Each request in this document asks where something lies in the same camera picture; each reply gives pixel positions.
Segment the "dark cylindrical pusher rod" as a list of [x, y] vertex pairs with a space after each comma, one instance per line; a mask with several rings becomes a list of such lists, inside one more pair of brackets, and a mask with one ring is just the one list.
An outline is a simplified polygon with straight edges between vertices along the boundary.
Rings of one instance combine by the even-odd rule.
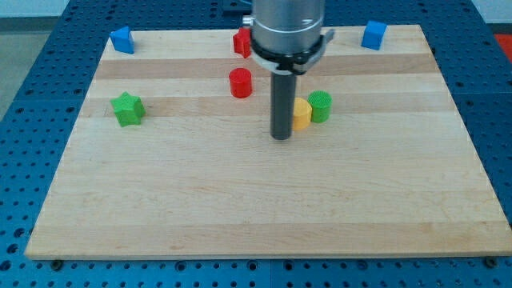
[[292, 134], [296, 76], [272, 74], [270, 77], [270, 135], [286, 140]]

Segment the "black clamp ring mount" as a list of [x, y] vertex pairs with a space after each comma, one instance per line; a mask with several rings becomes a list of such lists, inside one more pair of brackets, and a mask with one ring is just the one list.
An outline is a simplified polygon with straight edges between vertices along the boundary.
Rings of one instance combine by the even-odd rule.
[[320, 35], [311, 48], [296, 54], [277, 54], [262, 48], [251, 39], [251, 50], [256, 63], [274, 74], [303, 75], [320, 61], [333, 38], [334, 29], [329, 29]]

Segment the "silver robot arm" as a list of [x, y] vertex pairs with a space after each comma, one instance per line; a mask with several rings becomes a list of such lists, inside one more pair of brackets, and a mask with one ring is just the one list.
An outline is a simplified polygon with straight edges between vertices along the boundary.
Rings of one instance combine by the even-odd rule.
[[292, 135], [297, 77], [316, 65], [335, 30], [323, 33], [322, 0], [253, 0], [242, 24], [250, 29], [253, 60], [270, 72], [270, 135]]

